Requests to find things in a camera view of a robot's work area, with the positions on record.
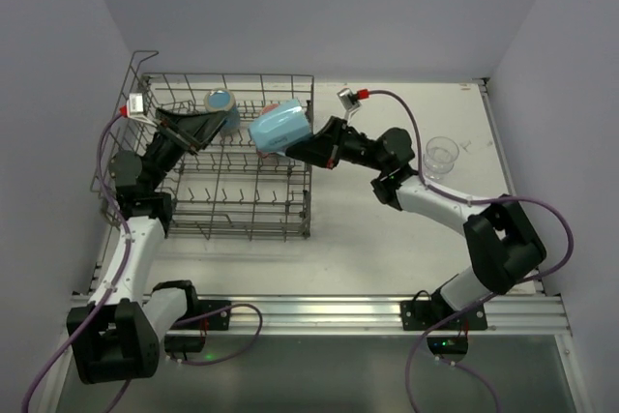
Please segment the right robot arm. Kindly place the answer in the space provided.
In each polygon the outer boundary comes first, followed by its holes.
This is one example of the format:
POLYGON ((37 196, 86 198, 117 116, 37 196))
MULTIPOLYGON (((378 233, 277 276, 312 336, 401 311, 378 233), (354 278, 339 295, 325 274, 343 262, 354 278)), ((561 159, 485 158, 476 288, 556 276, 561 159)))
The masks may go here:
POLYGON ((465 239, 470 265, 430 295, 427 314, 434 321, 489 295, 506 294, 546 258, 545 246, 518 202, 501 196, 496 203, 484 204, 456 192, 440 195, 425 186, 411 165, 415 154, 405 129, 390 128, 370 139, 333 117, 284 153, 327 169, 341 161, 374 169, 378 175, 371 186, 380 203, 436 221, 465 239))

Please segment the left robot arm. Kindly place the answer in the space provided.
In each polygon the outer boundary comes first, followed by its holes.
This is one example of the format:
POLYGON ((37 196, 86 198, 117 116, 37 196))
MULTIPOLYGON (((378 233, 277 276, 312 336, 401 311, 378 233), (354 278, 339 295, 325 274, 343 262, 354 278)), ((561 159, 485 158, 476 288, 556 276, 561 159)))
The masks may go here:
POLYGON ((196 291, 188 280, 166 281, 144 296, 157 252, 168 236, 174 201, 160 185, 187 154, 205 149, 224 126, 224 111, 175 113, 159 109, 144 153, 119 150, 100 179, 120 222, 117 247, 87 305, 70 311, 67 330, 80 380, 85 384, 148 378, 156 372, 163 340, 180 319, 194 316, 196 291))

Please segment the pink patterned mug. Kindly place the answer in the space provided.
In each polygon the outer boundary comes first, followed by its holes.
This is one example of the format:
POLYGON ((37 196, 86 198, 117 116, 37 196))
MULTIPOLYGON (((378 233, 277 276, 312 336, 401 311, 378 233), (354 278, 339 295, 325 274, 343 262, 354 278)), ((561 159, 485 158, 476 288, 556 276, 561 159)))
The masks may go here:
MULTIPOLYGON (((260 115, 264 115, 267 114, 275 109, 277 109, 280 106, 279 103, 270 103, 266 106, 264 106, 262 108, 262 110, 260 111, 260 115)), ((259 156, 259 158, 263 161, 266 160, 276 160, 280 157, 280 155, 278 153, 263 153, 260 151, 257 151, 257 155, 259 156)))

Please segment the clear glass cup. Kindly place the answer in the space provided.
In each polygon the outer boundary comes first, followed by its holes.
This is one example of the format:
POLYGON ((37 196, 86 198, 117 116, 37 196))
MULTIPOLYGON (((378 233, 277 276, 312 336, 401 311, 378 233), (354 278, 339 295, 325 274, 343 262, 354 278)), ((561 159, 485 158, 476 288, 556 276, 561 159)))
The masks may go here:
POLYGON ((456 164, 458 157, 459 148, 449 137, 436 136, 430 139, 426 144, 424 158, 436 162, 453 162, 456 164))
POLYGON ((427 158, 423 158, 422 164, 424 177, 432 181, 443 180, 455 166, 453 162, 436 162, 427 158))

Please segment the light blue faceted cup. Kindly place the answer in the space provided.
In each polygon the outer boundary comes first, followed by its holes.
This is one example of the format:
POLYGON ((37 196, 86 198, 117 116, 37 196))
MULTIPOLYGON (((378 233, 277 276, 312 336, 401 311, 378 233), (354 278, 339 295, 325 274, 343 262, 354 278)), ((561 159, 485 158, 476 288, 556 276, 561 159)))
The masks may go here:
POLYGON ((311 137, 312 128, 301 102, 293 99, 263 111, 250 123, 249 134, 259 153, 284 153, 293 144, 311 137))

